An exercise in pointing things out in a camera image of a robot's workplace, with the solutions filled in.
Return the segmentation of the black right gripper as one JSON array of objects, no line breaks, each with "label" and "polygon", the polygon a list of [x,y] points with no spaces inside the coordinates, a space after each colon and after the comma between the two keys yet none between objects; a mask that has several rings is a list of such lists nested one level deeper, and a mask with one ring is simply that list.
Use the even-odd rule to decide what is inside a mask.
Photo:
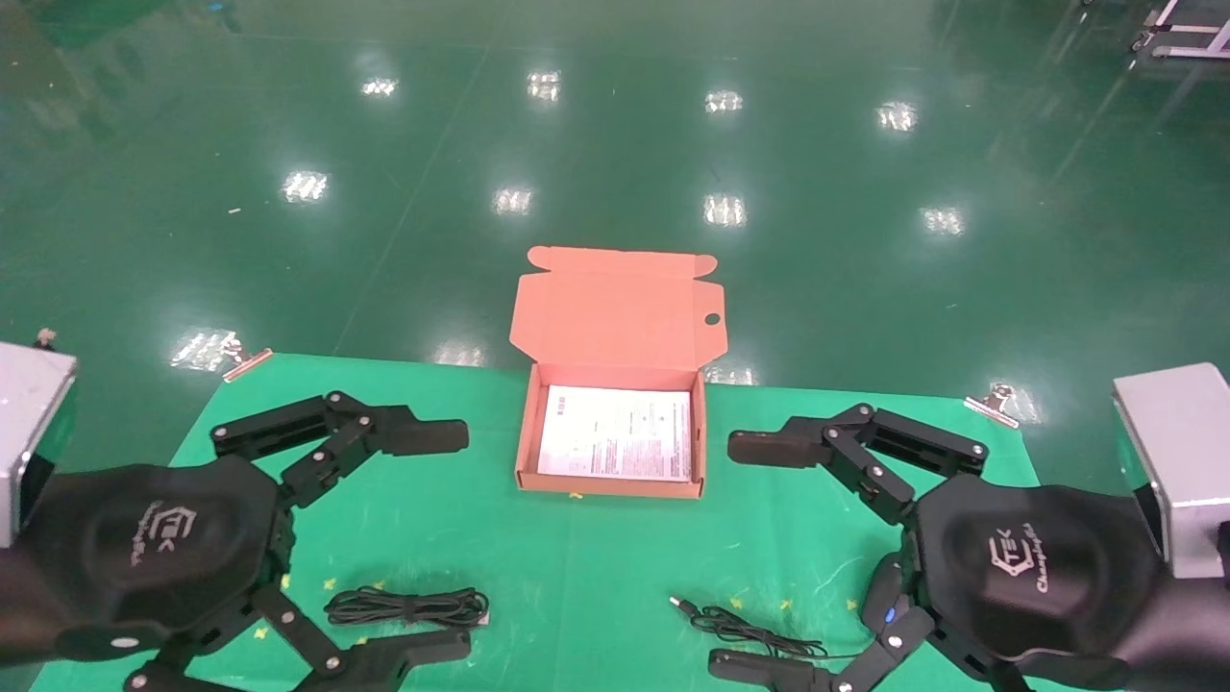
[{"label": "black right gripper", "polygon": [[1121,644],[1165,573],[1135,503],[1098,492],[961,476],[903,527],[903,588],[936,624],[930,643],[991,683],[1125,687]]}]

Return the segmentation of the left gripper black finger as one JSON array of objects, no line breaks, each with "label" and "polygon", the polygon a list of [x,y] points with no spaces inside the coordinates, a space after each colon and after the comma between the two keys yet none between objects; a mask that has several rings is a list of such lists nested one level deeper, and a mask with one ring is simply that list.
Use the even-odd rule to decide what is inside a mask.
[{"label": "left gripper black finger", "polygon": [[368,406],[330,391],[212,430],[216,456],[256,461],[311,442],[312,450],[283,470],[280,505],[308,508],[371,456],[458,454],[469,446],[466,422],[421,420],[406,406]]}]

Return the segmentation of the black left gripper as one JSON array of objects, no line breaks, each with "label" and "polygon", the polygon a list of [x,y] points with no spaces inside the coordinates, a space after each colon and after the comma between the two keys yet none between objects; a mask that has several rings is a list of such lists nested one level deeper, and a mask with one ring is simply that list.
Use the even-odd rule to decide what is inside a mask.
[{"label": "black left gripper", "polygon": [[466,631],[338,649],[278,588],[263,588],[280,581],[292,547],[280,487],[244,458],[57,474],[2,551],[2,663],[96,663],[159,649],[127,691],[232,691],[191,678],[197,648],[173,639],[214,650],[221,631],[255,613],[310,665],[296,691],[397,691],[415,667],[474,649]]}]

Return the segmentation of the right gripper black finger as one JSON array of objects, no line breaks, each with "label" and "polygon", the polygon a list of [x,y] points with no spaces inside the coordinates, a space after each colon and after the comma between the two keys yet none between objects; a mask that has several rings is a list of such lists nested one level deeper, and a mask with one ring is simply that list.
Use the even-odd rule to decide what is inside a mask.
[{"label": "right gripper black finger", "polygon": [[782,639],[729,610],[711,607],[712,634],[759,642],[766,653],[713,649],[708,671],[713,678],[768,691],[879,691],[907,658],[931,643],[989,691],[1018,691],[1018,669],[1009,658],[1010,621],[1018,610],[1018,588],[1004,579],[986,578],[968,592],[922,580],[910,594],[898,576],[873,576],[860,612],[873,640],[847,655],[843,670],[831,671],[820,666],[827,655],[817,642]]},{"label": "right gripper black finger", "polygon": [[892,411],[857,404],[817,419],[792,415],[779,431],[733,431],[726,454],[739,465],[823,468],[888,525],[900,525],[915,504],[913,486],[882,457],[950,479],[982,476],[989,450]]}]

